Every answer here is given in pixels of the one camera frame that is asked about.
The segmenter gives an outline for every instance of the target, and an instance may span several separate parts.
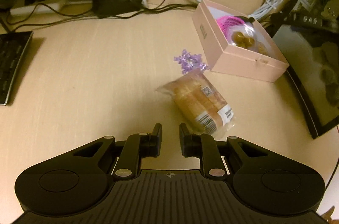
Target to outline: plastic bread bag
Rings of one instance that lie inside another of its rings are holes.
[[[200,69],[192,70],[158,90],[171,94],[184,116],[202,133],[225,133],[234,126],[232,108]]]

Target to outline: purple flower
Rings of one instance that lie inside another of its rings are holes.
[[[186,49],[182,51],[182,55],[174,57],[174,61],[181,64],[182,73],[186,74],[193,69],[199,68],[201,71],[208,69],[207,64],[202,62],[201,54],[191,55]]]

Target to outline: open box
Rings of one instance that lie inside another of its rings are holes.
[[[208,0],[202,0],[193,15],[193,22],[210,69],[215,72],[275,82],[284,74],[289,64],[272,38],[260,23],[255,21],[253,27],[257,40],[265,45],[269,56],[229,44],[216,22],[217,18],[224,15],[246,16]]]

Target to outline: keyboard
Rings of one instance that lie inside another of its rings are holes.
[[[0,35],[0,105],[6,105],[10,97],[15,75],[33,32]]]

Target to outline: wooden desk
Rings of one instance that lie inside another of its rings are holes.
[[[183,116],[155,89],[181,76],[182,49],[202,53],[189,11],[130,20],[87,20],[34,32],[12,105],[0,107],[0,223],[22,210],[14,182],[26,168],[104,135],[126,139],[163,125],[161,155],[143,168],[192,169],[183,158]],[[312,140],[285,77],[275,84],[206,72],[230,103],[236,135],[316,169],[325,180],[338,158],[338,134]]]

